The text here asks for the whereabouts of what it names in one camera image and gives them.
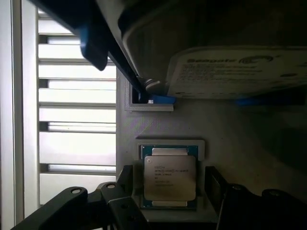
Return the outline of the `silver disk mounting screw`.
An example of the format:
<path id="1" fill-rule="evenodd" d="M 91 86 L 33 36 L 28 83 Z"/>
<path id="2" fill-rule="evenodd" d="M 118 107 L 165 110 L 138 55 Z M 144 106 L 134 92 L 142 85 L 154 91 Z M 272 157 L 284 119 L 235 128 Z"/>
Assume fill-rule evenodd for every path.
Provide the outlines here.
<path id="1" fill-rule="evenodd" d="M 160 90 L 161 88 L 161 82 L 159 80 L 155 79 L 148 79 L 145 81 L 145 89 L 147 92 L 154 93 Z"/>

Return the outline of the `silver green CPU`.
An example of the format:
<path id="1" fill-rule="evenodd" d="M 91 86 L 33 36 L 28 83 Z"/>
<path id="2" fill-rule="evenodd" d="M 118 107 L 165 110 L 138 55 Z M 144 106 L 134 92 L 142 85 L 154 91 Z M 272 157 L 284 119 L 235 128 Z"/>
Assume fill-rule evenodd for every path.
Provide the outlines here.
<path id="1" fill-rule="evenodd" d="M 143 161 L 142 208 L 196 209 L 196 145 L 141 145 Z"/>

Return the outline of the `grey printed parts rack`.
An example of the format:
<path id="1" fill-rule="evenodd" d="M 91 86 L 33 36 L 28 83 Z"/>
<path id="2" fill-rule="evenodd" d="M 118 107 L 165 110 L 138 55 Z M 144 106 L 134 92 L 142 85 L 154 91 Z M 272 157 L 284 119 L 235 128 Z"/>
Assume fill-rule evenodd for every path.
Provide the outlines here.
<path id="1" fill-rule="evenodd" d="M 205 193 L 205 168 L 261 195 L 279 189 L 307 204 L 307 104 L 240 105 L 236 101 L 178 99 L 133 103 L 132 86 L 117 72 L 116 167 L 133 166 L 132 198 L 149 230 L 209 230 L 218 215 Z M 196 145 L 196 209 L 142 208 L 141 145 Z"/>

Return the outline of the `Seagate hard disk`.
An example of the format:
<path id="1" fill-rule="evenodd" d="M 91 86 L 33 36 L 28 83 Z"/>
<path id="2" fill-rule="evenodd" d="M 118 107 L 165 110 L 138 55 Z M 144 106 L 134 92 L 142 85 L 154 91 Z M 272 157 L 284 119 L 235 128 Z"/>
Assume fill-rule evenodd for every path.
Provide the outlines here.
<path id="1" fill-rule="evenodd" d="M 307 85 L 307 0 L 138 0 L 121 40 L 153 94 L 232 99 Z"/>

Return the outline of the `aluminium table frame rail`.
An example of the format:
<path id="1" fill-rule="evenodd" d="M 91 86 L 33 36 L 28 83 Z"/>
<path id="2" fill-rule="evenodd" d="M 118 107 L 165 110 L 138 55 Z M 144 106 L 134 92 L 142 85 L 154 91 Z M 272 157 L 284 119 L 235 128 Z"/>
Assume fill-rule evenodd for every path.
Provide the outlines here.
<path id="1" fill-rule="evenodd" d="M 37 9 L 12 0 L 15 224 L 40 207 Z"/>

